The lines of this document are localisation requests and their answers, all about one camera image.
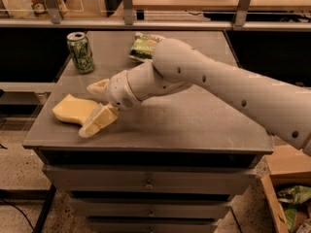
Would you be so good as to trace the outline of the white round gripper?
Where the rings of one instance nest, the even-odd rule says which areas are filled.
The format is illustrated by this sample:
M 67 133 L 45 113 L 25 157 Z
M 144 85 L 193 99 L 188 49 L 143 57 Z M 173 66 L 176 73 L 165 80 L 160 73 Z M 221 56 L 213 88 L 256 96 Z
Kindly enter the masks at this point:
M 98 104 L 96 106 L 79 130 L 79 136 L 82 138 L 92 137 L 101 129 L 116 121 L 119 110 L 127 111 L 141 105 L 141 102 L 130 88 L 126 70 L 114 75 L 111 79 L 92 83 L 86 87 L 86 90 L 98 99 L 107 100 L 112 105 Z

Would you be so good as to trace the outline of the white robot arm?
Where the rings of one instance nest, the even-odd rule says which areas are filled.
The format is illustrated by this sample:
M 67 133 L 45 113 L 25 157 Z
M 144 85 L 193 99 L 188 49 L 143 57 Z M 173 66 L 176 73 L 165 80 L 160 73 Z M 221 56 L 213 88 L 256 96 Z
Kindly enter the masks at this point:
M 177 39 L 155 45 L 152 59 L 86 90 L 119 110 L 196 84 L 298 150 L 311 154 L 311 90 L 220 61 Z

